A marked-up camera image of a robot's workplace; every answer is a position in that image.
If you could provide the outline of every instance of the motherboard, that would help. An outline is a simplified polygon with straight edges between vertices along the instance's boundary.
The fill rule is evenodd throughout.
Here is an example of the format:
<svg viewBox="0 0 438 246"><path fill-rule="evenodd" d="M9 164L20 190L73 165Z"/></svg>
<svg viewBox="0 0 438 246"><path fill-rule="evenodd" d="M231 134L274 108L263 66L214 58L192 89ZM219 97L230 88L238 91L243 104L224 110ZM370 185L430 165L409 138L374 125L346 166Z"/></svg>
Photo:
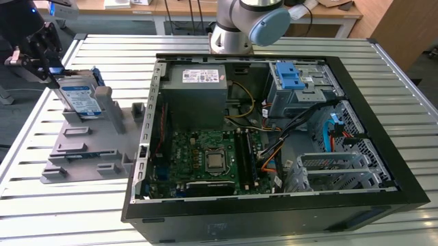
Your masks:
<svg viewBox="0 0 438 246"><path fill-rule="evenodd" d="M255 155L260 149L256 130L174 132L164 196L270 193L268 177L258 176L256 170Z"/></svg>

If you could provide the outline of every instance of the yellow cable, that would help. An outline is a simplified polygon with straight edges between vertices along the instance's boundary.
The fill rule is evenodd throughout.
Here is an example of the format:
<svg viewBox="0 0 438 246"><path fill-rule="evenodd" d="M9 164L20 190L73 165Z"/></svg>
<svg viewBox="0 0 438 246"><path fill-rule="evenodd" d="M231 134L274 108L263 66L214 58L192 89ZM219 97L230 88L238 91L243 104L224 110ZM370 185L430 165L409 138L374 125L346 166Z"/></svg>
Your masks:
<svg viewBox="0 0 438 246"><path fill-rule="evenodd" d="M242 118L242 117L247 116L248 114L251 114L251 112L252 112L252 110L254 110L254 107L255 107L255 104L254 104L254 97L252 97L250 91L246 89L246 87L244 87L240 83L238 83L238 82L235 82L235 81L232 81L232 83L236 84L236 85L239 85L240 88L242 88L242 89L246 91L246 93L248 94L248 96L250 96L250 98L251 98L251 108L250 108L250 110L248 110L244 114L239 114L239 115L227 115L226 118Z"/></svg>

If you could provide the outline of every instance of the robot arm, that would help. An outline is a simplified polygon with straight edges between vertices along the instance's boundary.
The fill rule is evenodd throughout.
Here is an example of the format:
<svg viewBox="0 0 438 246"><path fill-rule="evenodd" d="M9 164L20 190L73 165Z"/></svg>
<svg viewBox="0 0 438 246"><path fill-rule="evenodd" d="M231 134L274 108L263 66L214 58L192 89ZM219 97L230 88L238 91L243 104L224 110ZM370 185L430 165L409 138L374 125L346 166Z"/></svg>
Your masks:
<svg viewBox="0 0 438 246"><path fill-rule="evenodd" d="M71 6L68 0L51 2ZM61 42L53 23L45 23L31 0L0 0L0 33L13 49L5 66L27 81L59 88L51 70L64 69Z"/></svg>
<svg viewBox="0 0 438 246"><path fill-rule="evenodd" d="M247 54L251 43L268 46L279 40L288 24L283 0L220 0L211 49L220 54Z"/></svg>

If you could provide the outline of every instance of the floor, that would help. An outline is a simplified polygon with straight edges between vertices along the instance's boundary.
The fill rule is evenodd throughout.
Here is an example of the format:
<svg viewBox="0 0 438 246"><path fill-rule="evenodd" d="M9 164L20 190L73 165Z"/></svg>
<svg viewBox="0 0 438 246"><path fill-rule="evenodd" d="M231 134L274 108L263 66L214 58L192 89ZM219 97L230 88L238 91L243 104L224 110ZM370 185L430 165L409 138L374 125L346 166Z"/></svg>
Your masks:
<svg viewBox="0 0 438 246"><path fill-rule="evenodd" d="M178 25L174 31L175 35L192 34L190 23L176 22L175 25ZM72 42L75 33L155 35L154 23L142 21L67 21L67 27L67 29L59 30L64 50L67 50ZM195 34L202 34L202 28L198 23ZM0 105L0 119L3 119L0 120L0 145L12 144L44 89L41 84L29 83L9 73L3 66L7 57L8 45L0 38L0 86L7 90L12 90L9 93L15 98L13 105ZM438 59L430 60L427 55L422 55L409 70L407 75L410 78L422 78L419 89L435 107L438 107ZM7 154L7 150L7 148L0 148L0 161Z"/></svg>

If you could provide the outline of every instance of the sticker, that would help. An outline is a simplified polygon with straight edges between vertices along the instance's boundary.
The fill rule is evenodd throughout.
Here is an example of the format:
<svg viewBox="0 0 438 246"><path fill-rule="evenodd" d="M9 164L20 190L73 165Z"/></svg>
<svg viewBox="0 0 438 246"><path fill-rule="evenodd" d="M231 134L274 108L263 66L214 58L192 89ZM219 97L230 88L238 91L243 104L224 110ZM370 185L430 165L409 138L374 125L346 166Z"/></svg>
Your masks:
<svg viewBox="0 0 438 246"><path fill-rule="evenodd" d="M278 176L275 176L274 183L278 185L278 187L282 187L283 182Z"/></svg>
<svg viewBox="0 0 438 246"><path fill-rule="evenodd" d="M97 101L91 97L91 89L88 86L64 86L61 89L77 114L83 116L96 116L101 114Z"/></svg>
<svg viewBox="0 0 438 246"><path fill-rule="evenodd" d="M152 14L151 11L132 11L132 14Z"/></svg>
<svg viewBox="0 0 438 246"><path fill-rule="evenodd" d="M302 79L302 81L303 82L312 82L314 81L314 79L312 79L312 77L300 77Z"/></svg>
<svg viewBox="0 0 438 246"><path fill-rule="evenodd" d="M263 118L267 118L267 114L268 114L268 110L267 109L262 109L262 116L263 116Z"/></svg>
<svg viewBox="0 0 438 246"><path fill-rule="evenodd" d="M219 70L184 70L183 83L219 83Z"/></svg>
<svg viewBox="0 0 438 246"><path fill-rule="evenodd" d="M287 160L284 163L284 167L291 168L292 164L294 164L294 162L291 160Z"/></svg>

